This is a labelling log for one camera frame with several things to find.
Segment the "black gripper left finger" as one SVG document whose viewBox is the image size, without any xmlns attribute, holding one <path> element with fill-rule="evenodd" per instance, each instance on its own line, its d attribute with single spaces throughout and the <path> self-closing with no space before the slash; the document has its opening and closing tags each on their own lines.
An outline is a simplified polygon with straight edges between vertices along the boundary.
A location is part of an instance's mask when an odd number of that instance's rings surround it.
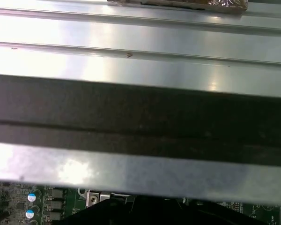
<svg viewBox="0 0 281 225">
<path fill-rule="evenodd" d="M 132 204 L 107 199 L 57 222 L 58 225 L 151 225 L 158 204 L 136 197 Z"/>
</svg>

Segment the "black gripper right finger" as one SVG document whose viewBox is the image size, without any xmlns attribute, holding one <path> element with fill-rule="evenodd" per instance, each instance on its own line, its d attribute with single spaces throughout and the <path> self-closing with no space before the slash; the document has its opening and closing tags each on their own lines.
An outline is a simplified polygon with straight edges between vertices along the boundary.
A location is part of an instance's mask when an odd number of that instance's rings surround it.
<svg viewBox="0 0 281 225">
<path fill-rule="evenodd" d="M 217 203 L 160 198 L 163 225 L 259 225 L 260 221 Z"/>
</svg>

